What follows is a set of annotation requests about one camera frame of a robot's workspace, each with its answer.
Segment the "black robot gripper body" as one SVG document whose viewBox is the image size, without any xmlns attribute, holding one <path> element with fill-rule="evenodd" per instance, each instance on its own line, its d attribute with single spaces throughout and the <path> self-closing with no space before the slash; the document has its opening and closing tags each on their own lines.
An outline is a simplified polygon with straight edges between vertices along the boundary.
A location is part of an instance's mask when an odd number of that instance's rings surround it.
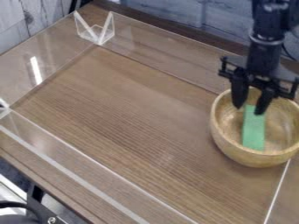
<svg viewBox="0 0 299 224">
<path fill-rule="evenodd" d="M 282 38 L 254 38 L 247 56 L 220 57 L 219 76 L 231 81 L 234 71 L 243 69 L 247 73 L 248 87 L 258 88 L 260 91 L 273 88 L 275 98 L 293 100 L 299 88 L 299 75 L 281 64 L 283 43 Z"/>
</svg>

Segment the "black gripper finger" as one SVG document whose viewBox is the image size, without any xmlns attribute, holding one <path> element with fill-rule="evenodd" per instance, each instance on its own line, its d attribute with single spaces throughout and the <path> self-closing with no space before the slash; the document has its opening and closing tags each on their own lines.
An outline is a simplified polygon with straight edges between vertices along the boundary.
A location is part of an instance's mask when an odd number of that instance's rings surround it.
<svg viewBox="0 0 299 224">
<path fill-rule="evenodd" d="M 271 101 L 277 97 L 277 91 L 271 87 L 266 87 L 262 90 L 262 95 L 258 98 L 256 101 L 256 109 L 255 109 L 255 114 L 256 115 L 263 115 L 267 111 L 267 107 L 271 104 Z"/>
<path fill-rule="evenodd" d="M 240 109 L 248 98 L 248 77 L 243 69 L 236 69 L 231 78 L 231 99 L 236 109 Z"/>
</svg>

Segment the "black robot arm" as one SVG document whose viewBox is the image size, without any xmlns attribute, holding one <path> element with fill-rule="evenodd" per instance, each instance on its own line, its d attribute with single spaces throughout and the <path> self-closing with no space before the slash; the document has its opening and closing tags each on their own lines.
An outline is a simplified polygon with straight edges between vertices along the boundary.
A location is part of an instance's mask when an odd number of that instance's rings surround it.
<svg viewBox="0 0 299 224">
<path fill-rule="evenodd" d="M 223 56 L 219 76 L 231 83 L 232 105 L 239 109 L 248 88 L 262 92 L 255 114 L 263 115 L 275 98 L 295 98 L 299 74 L 281 63 L 286 34 L 299 25 L 299 0 L 252 0 L 254 24 L 247 56 Z"/>
</svg>

